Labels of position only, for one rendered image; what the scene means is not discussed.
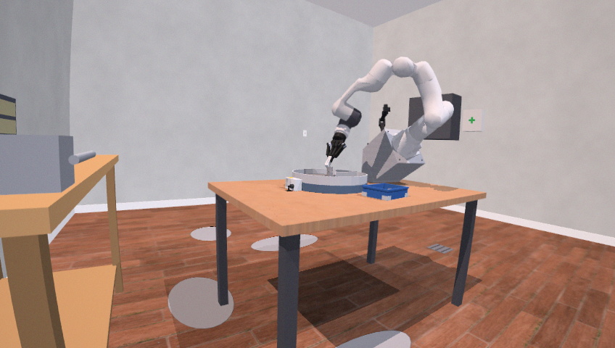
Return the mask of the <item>blue crate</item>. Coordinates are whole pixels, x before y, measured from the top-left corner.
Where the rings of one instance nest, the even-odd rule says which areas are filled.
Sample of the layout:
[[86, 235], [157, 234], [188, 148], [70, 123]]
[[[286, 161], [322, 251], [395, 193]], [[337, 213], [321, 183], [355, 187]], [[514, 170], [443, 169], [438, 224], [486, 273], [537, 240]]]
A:
[[385, 201], [408, 197], [407, 186], [398, 186], [389, 183], [377, 183], [370, 185], [363, 185], [362, 196], [368, 196], [375, 199], [381, 199]]

